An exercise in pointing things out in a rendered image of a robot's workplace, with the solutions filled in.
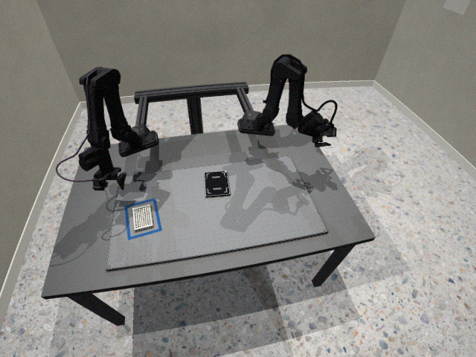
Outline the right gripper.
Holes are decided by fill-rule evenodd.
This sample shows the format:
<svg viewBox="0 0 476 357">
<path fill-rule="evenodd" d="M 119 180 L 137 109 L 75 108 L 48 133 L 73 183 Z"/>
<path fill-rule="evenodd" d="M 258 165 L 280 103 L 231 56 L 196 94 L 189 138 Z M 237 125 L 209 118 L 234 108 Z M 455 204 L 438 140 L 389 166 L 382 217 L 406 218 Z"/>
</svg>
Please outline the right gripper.
<svg viewBox="0 0 476 357">
<path fill-rule="evenodd" d="M 102 178 L 102 181 L 100 180 L 102 186 L 104 186 L 106 180 L 117 180 L 121 190 L 124 189 L 126 173 L 121 173 L 118 176 L 118 173 L 121 171 L 120 167 L 113 167 L 112 160 L 98 165 L 100 169 L 94 174 L 93 179 L 100 180 L 100 178 Z M 93 181 L 93 185 L 100 186 L 98 181 Z"/>
</svg>

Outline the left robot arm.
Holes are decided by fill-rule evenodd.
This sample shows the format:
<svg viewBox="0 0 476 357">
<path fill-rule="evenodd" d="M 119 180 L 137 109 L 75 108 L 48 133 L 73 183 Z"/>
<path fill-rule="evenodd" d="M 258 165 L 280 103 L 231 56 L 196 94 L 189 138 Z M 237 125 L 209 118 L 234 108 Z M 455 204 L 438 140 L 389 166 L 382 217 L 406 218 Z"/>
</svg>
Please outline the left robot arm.
<svg viewBox="0 0 476 357">
<path fill-rule="evenodd" d="M 302 115 L 303 75 L 300 71 L 303 73 L 300 63 L 290 56 L 279 59 L 272 67 L 271 89 L 263 113 L 259 113 L 255 120 L 240 118 L 241 130 L 275 133 L 272 121 L 280 110 L 279 102 L 287 79 L 289 79 L 289 105 L 286 123 L 293 129 L 298 127 L 298 132 L 305 135 L 310 135 L 313 129 L 321 125 L 324 122 L 321 114 L 311 111 L 306 116 Z M 303 120 L 300 120 L 301 118 Z"/>
</svg>

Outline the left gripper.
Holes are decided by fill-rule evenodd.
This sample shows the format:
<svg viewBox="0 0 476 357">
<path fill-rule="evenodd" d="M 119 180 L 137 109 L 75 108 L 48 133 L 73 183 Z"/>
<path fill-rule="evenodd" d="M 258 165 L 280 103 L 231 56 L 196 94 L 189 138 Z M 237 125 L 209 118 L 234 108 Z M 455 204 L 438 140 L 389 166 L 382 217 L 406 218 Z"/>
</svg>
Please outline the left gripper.
<svg viewBox="0 0 476 357">
<path fill-rule="evenodd" d="M 331 146 L 327 142 L 323 142 L 323 136 L 332 136 L 333 127 L 332 124 L 328 124 L 328 119 L 324 118 L 324 122 L 312 130 L 309 136 L 312 136 L 312 143 L 315 143 L 315 147 Z M 320 143 L 318 143 L 320 142 Z M 323 143 L 321 143 L 323 142 Z"/>
</svg>

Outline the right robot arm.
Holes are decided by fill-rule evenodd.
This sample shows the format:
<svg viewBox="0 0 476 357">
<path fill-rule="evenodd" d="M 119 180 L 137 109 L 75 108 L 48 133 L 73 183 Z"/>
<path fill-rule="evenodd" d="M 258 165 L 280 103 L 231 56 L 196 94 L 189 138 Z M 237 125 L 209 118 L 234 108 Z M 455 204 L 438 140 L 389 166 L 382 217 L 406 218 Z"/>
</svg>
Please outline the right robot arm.
<svg viewBox="0 0 476 357">
<path fill-rule="evenodd" d="M 89 77 L 88 85 L 86 85 L 88 74 L 91 76 Z M 91 126 L 90 134 L 87 137 L 91 147 L 78 155 L 79 164 L 83 170 L 89 171 L 100 163 L 103 164 L 111 161 L 109 154 L 109 130 L 106 128 L 103 98 L 109 113 L 112 137 L 121 141 L 118 144 L 119 154 L 123 155 L 156 142 L 154 131 L 138 135 L 128 125 L 120 101 L 118 86 L 120 84 L 120 72 L 117 69 L 96 67 L 84 74 L 79 81 L 86 93 L 88 112 L 87 134 L 89 132 L 89 123 Z"/>
</svg>

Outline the white well plate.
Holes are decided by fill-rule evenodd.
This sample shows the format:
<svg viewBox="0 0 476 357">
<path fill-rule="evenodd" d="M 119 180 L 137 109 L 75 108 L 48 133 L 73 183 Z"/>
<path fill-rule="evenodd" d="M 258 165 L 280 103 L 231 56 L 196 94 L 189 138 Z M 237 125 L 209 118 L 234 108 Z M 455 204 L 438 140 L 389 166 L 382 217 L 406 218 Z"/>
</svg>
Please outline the white well plate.
<svg viewBox="0 0 476 357">
<path fill-rule="evenodd" d="M 154 228 L 151 205 L 133 208 L 133 219 L 135 232 Z"/>
</svg>

